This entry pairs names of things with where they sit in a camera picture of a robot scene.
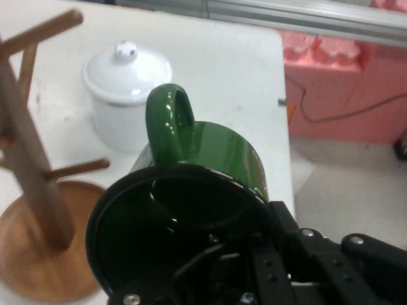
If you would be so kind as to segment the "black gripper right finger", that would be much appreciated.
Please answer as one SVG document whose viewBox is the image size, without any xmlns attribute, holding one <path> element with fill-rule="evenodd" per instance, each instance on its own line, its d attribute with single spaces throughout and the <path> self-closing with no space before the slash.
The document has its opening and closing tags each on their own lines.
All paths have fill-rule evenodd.
<svg viewBox="0 0 407 305">
<path fill-rule="evenodd" d="M 272 236 L 296 281 L 327 285 L 342 304 L 406 304 L 406 251 L 361 233 L 340 243 L 300 228 L 282 201 L 269 204 Z"/>
</svg>

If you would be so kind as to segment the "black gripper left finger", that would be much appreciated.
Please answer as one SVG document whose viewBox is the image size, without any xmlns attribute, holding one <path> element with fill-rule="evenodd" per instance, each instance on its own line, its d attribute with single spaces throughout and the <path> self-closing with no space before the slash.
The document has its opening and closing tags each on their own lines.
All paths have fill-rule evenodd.
<svg viewBox="0 0 407 305">
<path fill-rule="evenodd" d="M 116 289 L 108 304 L 295 304 L 271 240 L 220 243 Z"/>
</svg>

